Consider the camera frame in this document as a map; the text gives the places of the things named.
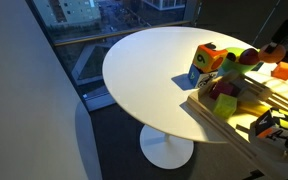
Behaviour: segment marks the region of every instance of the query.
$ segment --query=orange block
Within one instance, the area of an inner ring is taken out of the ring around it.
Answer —
[[[279,62],[276,68],[272,71],[272,77],[276,77],[283,80],[288,80],[288,63]]]

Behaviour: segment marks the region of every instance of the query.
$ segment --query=green block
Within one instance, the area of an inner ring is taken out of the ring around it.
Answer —
[[[224,119],[230,118],[236,111],[237,98],[221,93],[213,108],[213,113]]]

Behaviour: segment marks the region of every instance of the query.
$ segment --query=table pedestal base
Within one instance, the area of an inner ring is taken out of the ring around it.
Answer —
[[[183,166],[194,149],[193,141],[167,135],[146,125],[141,131],[140,145],[146,158],[163,169]]]

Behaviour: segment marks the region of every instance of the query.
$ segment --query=wooden tray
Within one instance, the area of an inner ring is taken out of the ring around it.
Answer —
[[[232,71],[191,93],[186,103],[265,175],[273,179],[288,179],[288,152],[264,143],[255,136],[254,122],[258,117],[234,113],[229,119],[223,119],[211,112],[215,101],[208,96],[208,92],[219,80],[241,88],[238,100],[259,101],[288,111],[288,99],[252,78]]]

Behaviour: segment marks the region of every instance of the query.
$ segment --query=colorful block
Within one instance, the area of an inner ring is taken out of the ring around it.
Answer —
[[[276,68],[272,71],[271,76],[283,80],[288,80],[288,63],[279,62]]]
[[[220,93],[215,101],[213,113],[221,118],[228,119],[236,111],[237,98]]]
[[[203,73],[217,70],[228,53],[226,49],[210,49],[208,48],[209,45],[210,44],[199,45],[193,59],[193,64]]]
[[[217,75],[217,71],[203,73],[193,64],[191,65],[190,71],[188,73],[188,78],[194,88],[201,88],[207,83],[211,82]]]
[[[218,95],[220,95],[220,93],[226,94],[226,95],[230,95],[233,96],[233,91],[234,91],[234,86],[223,82],[223,81],[218,81],[214,87],[212,88],[209,96],[210,98],[216,100]]]
[[[255,134],[281,150],[288,150],[288,112],[270,108],[256,120]]]

